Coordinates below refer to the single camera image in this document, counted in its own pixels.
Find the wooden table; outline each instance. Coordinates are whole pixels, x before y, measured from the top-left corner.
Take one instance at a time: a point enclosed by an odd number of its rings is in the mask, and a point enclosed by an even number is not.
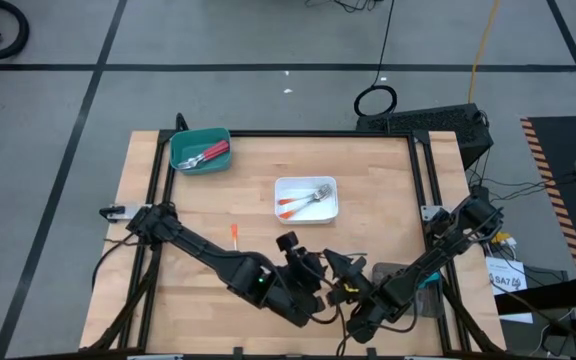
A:
[[[132,134],[117,203],[143,203],[156,139],[157,132]],[[431,133],[431,140],[444,204],[454,207],[468,195],[455,136]],[[369,275],[376,262],[407,264],[424,251],[407,146],[405,139],[398,138],[235,137],[231,169],[207,176],[176,176],[172,201],[185,226],[224,248],[232,247],[230,224],[236,223],[239,250],[262,252],[276,264],[284,264],[275,238],[294,230],[311,251],[328,247],[342,254],[367,252],[364,271]],[[421,146],[418,156],[431,203]],[[162,166],[159,197],[165,171]],[[339,216],[328,225],[281,225],[273,212],[275,180],[313,175],[337,180]],[[110,225],[107,237],[123,238],[125,225]],[[134,251],[135,247],[123,247],[101,267],[82,346],[94,342],[122,307]],[[481,248],[473,246],[457,257],[455,266],[466,308],[492,341],[505,347]],[[348,316],[351,306],[343,309]],[[458,349],[449,309],[447,305],[452,346]],[[332,313],[333,309],[327,309],[317,316],[328,318]],[[138,309],[133,329],[140,318]],[[410,320],[404,316],[395,327],[403,328]],[[131,332],[131,344],[136,344],[136,333]],[[268,309],[258,310],[234,296],[211,270],[172,245],[164,245],[148,352],[231,354],[233,347],[242,346],[246,354],[330,355],[340,339],[339,322],[323,326],[311,321],[304,328],[295,327]],[[380,355],[441,354],[437,322],[428,318],[420,318],[408,334],[381,330],[367,344],[351,340],[346,354],[365,354],[366,347],[375,347]]]

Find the white label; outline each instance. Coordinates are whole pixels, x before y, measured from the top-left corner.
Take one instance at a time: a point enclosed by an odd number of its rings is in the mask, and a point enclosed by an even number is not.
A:
[[[506,261],[504,259],[486,257],[486,265],[488,266],[488,277],[490,278],[490,281],[494,282],[495,285],[500,288],[508,292],[525,290],[527,288],[526,276],[523,274],[523,263],[519,261]],[[499,295],[503,294],[503,291],[493,286],[492,293],[494,295]],[[532,324],[531,313],[502,315],[499,318],[502,320]]]

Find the warning stripe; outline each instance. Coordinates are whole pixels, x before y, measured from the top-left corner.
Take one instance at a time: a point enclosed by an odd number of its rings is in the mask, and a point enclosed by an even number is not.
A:
[[[550,171],[548,160],[546,159],[546,155],[544,154],[543,149],[539,144],[539,138],[534,130],[532,122],[527,118],[522,118],[521,127],[524,130],[526,140],[528,141],[528,146],[530,147],[530,151],[532,152],[532,157],[535,159],[535,163],[537,164],[539,174],[541,175],[541,178],[544,181],[546,192],[548,194],[548,197],[550,198],[552,207],[557,215],[557,221],[559,221],[559,227],[561,228],[561,232],[563,233],[564,238],[566,239],[566,243],[568,244],[568,250],[570,251],[570,254],[576,266],[575,226],[568,215],[568,209],[566,209],[566,204],[564,203],[564,200],[561,198],[561,193],[556,188],[557,184],[555,180],[553,180],[553,174]]]

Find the white container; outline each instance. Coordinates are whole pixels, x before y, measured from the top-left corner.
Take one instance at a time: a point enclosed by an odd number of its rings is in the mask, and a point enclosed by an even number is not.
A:
[[[332,193],[322,201],[316,201],[299,210],[289,219],[282,219],[280,214],[298,208],[308,202],[308,199],[294,201],[286,205],[279,205],[280,199],[302,198],[312,195],[324,185],[332,187]],[[282,224],[327,224],[339,213],[337,200],[337,182],[330,176],[313,177],[284,177],[275,181],[275,215]]]

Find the green bowl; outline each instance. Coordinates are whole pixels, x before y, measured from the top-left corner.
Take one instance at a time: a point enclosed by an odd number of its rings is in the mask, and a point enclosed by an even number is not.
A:
[[[177,167],[179,163],[201,154],[204,150],[221,140],[226,140],[230,143],[230,132],[228,129],[211,128],[178,132],[170,139],[170,166],[185,175],[201,175],[228,170],[230,168],[232,148],[212,160],[201,162],[195,168],[182,170]]]

